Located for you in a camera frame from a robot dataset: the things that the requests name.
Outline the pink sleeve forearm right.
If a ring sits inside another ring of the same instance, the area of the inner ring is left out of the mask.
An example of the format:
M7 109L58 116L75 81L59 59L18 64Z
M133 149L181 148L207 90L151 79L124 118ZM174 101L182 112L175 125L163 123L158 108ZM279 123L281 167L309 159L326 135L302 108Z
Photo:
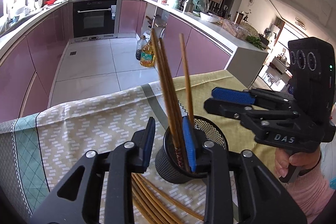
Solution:
M287 191L306 216L307 223L335 223L335 190L317 164L286 186Z

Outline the right hand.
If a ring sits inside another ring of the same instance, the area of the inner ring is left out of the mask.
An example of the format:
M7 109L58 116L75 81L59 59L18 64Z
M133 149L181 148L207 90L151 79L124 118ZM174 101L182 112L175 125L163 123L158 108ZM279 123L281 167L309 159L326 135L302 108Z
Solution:
M313 153L298 152L289 156L281 148L275 150L275 172L278 177L285 177L288 174L289 165L301 167L302 170L314 168L321 156L321 149L318 147Z

